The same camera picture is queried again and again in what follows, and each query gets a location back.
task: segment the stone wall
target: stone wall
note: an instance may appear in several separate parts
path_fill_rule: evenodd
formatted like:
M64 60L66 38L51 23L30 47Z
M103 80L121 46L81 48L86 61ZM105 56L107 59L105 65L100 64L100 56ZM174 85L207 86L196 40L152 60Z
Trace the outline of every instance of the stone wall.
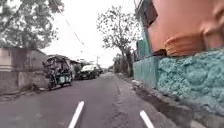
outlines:
M164 58L157 89L224 115L224 50L186 58Z

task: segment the utility pole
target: utility pole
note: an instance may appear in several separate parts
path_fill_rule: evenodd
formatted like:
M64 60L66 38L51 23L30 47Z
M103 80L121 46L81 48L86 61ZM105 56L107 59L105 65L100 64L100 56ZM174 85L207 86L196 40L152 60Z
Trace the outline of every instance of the utility pole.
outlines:
M96 64L98 65L99 56L96 56Z

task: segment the street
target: street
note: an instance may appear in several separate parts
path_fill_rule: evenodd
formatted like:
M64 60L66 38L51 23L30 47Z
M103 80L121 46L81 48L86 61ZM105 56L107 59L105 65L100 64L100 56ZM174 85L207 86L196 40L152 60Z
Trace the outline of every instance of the street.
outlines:
M144 110L155 128L176 128L153 105L140 99L132 85L106 73L73 86L0 103L1 128L67 128L80 101L85 102L79 128L146 128Z

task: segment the wall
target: wall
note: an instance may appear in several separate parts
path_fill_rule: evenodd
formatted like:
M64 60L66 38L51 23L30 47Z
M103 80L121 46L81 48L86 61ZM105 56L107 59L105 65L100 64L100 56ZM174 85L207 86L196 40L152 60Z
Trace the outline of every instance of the wall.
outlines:
M224 115L224 50L159 61L157 89Z
M10 71L12 65L11 52L0 48L0 71Z
M157 83L157 64L158 58L150 57L133 64L135 80L144 81L150 86L156 86Z
M18 90L17 72L0 72L0 94Z
M153 51L164 49L170 37L199 31L203 21L213 20L214 0L153 0L158 17L148 29Z
M27 61L29 66L27 68L33 70L42 70L42 62L47 59L47 55L40 51L29 51L27 54Z
M32 84L46 87L47 81L42 72L42 61L46 58L38 50L0 48L0 94Z

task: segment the window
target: window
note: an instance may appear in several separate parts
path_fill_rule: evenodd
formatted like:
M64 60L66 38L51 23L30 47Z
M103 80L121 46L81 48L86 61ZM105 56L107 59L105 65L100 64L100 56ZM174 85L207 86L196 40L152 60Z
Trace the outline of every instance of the window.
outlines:
M158 14L152 2L145 2L143 4L142 22L145 27L149 28L156 20Z

